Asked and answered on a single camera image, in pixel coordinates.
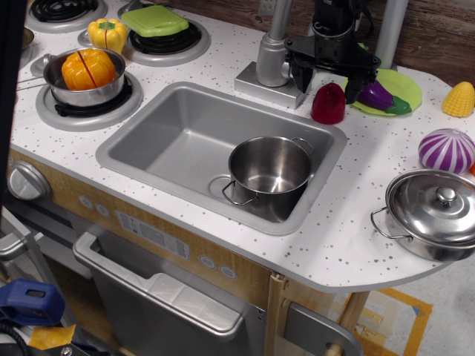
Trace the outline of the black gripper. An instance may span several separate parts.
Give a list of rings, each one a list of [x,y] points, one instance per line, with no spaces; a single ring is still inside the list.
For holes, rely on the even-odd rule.
[[[381,61],[362,47],[356,36],[359,21],[350,22],[346,30],[331,30],[319,22],[310,25],[308,34],[284,41],[292,78],[299,91],[306,93],[313,71],[347,77],[346,103],[354,103],[365,85],[377,76]]]

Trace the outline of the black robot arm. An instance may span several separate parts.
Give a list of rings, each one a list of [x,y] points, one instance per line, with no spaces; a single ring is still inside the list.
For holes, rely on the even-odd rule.
[[[296,87],[306,92],[315,70],[347,78],[346,103],[352,104],[363,87],[374,83],[381,60],[364,49],[356,36],[367,1],[316,1],[310,36],[287,39],[286,62]]]

